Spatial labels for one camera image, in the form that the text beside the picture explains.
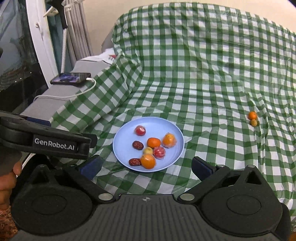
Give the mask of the person's left hand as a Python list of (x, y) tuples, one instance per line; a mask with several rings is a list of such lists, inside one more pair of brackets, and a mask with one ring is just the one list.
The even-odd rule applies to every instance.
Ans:
[(0, 207), (7, 210), (10, 205), (10, 195), (16, 185), (16, 177), (22, 172), (22, 163), (18, 161), (10, 173), (1, 176), (0, 181)]

